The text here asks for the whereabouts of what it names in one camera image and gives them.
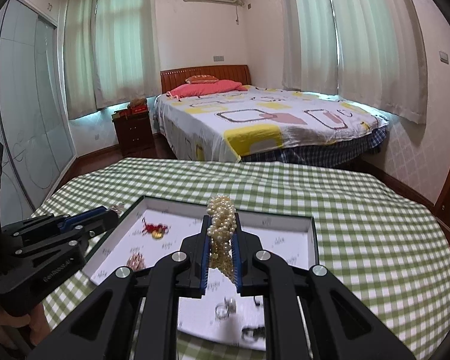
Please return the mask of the left hand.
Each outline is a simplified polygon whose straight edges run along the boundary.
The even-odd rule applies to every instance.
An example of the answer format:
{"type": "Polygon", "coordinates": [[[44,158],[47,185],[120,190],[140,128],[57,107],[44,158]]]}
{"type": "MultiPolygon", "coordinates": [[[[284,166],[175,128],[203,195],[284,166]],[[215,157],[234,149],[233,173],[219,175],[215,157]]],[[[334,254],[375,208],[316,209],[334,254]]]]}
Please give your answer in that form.
{"type": "Polygon", "coordinates": [[[16,350],[17,345],[6,328],[23,328],[26,326],[31,329],[30,341],[32,345],[38,345],[51,332],[42,303],[35,306],[29,314],[21,317],[13,317],[0,308],[1,345],[12,350],[16,350]]]}

